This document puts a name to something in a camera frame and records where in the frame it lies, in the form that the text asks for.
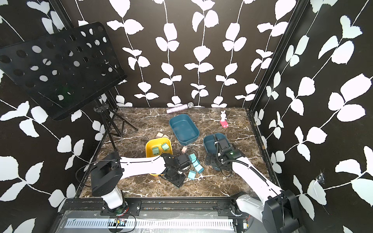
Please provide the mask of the blue plug top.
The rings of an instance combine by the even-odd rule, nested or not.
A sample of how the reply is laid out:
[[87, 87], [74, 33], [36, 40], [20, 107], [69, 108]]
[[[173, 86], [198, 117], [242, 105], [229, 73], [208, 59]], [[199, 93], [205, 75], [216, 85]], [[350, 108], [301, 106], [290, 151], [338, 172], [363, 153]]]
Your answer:
[[197, 156], [196, 156], [195, 153], [190, 154], [188, 157], [189, 157], [191, 163], [194, 163], [194, 162], [197, 161]]

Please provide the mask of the blue plug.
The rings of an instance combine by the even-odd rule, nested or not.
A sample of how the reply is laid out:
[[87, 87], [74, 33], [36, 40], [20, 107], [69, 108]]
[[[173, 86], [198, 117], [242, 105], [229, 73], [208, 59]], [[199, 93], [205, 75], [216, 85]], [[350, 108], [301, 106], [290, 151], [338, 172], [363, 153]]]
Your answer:
[[197, 161], [197, 156], [196, 156], [195, 153], [190, 154], [188, 157], [189, 157], [191, 163], [194, 163], [194, 162]]
[[201, 174], [201, 173], [204, 171], [204, 168], [203, 168], [200, 164], [198, 164], [198, 165], [195, 166], [194, 168], [195, 168], [195, 170], [196, 170], [199, 174]]
[[200, 164], [200, 162], [199, 162], [198, 159], [196, 159], [192, 164], [193, 164], [194, 167], [196, 167]]
[[194, 180], [196, 178], [196, 175], [197, 175], [197, 172], [190, 170], [187, 177], [191, 180]]

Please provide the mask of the blue plug bottom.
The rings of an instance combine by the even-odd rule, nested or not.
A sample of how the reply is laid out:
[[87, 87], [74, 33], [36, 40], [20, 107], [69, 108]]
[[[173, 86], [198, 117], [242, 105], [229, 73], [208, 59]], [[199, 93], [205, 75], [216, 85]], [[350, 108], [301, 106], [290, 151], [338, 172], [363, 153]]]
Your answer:
[[194, 180], [196, 178], [196, 175], [197, 175], [197, 172], [190, 170], [187, 177], [191, 180]]

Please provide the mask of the green plug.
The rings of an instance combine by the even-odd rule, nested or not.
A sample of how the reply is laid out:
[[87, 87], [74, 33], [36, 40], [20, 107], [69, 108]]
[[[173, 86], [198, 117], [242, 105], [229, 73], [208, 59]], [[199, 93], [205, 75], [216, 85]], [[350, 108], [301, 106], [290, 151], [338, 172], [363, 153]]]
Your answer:
[[164, 143], [161, 145], [161, 148], [164, 150], [164, 151], [169, 151], [170, 150], [170, 146], [167, 144], [167, 143]]
[[152, 148], [152, 153], [154, 156], [157, 156], [160, 154], [160, 150], [159, 150], [159, 147], [153, 147]]

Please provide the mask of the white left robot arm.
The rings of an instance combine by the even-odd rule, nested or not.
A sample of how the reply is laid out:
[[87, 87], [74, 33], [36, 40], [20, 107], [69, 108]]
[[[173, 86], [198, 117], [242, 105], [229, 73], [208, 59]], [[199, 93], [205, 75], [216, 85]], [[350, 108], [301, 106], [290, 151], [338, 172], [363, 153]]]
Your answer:
[[176, 187], [181, 187], [186, 177], [184, 170], [192, 163], [193, 160], [185, 153], [179, 156], [162, 153], [155, 157], [128, 158], [113, 152], [92, 166], [92, 196], [101, 197], [108, 211], [122, 213], [127, 211], [129, 205], [125, 203], [124, 195], [118, 187], [121, 179], [144, 174], [160, 175]]

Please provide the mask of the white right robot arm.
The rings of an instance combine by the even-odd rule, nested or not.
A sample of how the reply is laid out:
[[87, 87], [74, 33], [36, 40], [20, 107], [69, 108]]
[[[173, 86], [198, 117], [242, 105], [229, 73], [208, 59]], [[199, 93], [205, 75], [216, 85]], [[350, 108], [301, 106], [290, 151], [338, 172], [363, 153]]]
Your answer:
[[204, 147], [206, 165], [215, 170], [234, 172], [257, 195], [256, 198], [248, 194], [231, 197], [229, 210], [232, 215], [252, 217], [260, 221], [268, 233], [293, 233], [303, 226], [294, 193], [284, 191], [267, 179], [223, 134], [206, 136]]

